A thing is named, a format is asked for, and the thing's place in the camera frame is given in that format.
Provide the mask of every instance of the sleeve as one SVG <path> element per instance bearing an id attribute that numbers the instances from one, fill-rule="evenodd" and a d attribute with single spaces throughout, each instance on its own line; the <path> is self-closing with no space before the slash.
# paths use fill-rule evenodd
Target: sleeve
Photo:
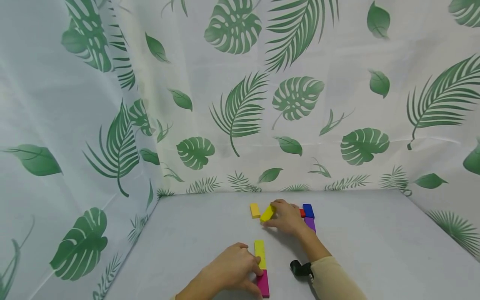
<path id="1" fill-rule="evenodd" d="M 357 284 L 332 256 L 311 265 L 313 289 L 322 300 L 367 300 Z"/>

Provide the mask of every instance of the forearm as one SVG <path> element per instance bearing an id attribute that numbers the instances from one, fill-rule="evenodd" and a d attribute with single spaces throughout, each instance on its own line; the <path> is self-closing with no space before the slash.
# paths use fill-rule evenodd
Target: forearm
<path id="1" fill-rule="evenodd" d="M 307 225 L 299 227 L 295 232 L 295 236 L 311 263 L 324 257 L 332 256 L 322 242 L 320 242 L 315 231 L 311 230 Z"/>

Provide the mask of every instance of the right hand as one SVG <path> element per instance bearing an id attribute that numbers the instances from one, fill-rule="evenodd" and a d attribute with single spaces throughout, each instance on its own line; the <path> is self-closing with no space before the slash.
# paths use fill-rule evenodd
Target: right hand
<path id="1" fill-rule="evenodd" d="M 301 218 L 300 208 L 295 204 L 277 199 L 270 205 L 276 208 L 277 218 L 264 222 L 265 227 L 275 227 L 287 234 L 297 234 L 307 226 Z"/>

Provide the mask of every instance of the curtain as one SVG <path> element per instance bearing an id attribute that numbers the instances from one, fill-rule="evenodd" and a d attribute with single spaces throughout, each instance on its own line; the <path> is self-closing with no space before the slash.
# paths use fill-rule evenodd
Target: curtain
<path id="1" fill-rule="evenodd" d="M 480 259 L 478 1 L 4 0 L 0 25 L 0 300 L 105 298 L 182 193 L 396 189 Z"/>

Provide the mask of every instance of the magenta block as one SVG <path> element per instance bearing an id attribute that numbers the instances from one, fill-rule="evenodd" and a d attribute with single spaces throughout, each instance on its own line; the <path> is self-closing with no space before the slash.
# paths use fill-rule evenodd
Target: magenta block
<path id="1" fill-rule="evenodd" d="M 311 229 L 313 229 L 313 231 L 315 231 L 315 233 L 317 232 L 317 230 L 315 229 L 315 220 L 313 218 L 309 218 L 309 217 L 305 217 L 305 223 L 308 225 L 308 227 L 310 227 Z"/>
<path id="2" fill-rule="evenodd" d="M 264 274 L 262 276 L 257 276 L 257 286 L 262 292 L 262 297 L 270 298 L 270 290 L 268 289 L 267 270 L 264 270 Z"/>

